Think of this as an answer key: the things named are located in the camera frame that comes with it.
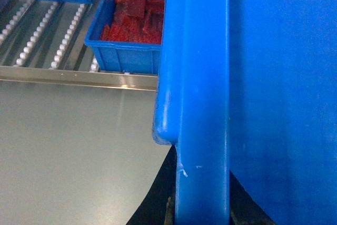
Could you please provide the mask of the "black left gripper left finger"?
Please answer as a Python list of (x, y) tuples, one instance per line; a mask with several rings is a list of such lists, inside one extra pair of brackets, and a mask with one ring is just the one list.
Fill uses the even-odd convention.
[(148, 193), (127, 224), (174, 224), (177, 153), (170, 147)]

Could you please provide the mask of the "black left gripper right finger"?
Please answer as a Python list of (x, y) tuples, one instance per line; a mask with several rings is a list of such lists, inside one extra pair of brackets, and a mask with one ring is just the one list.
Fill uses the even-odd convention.
[(230, 224), (275, 225), (230, 171)]

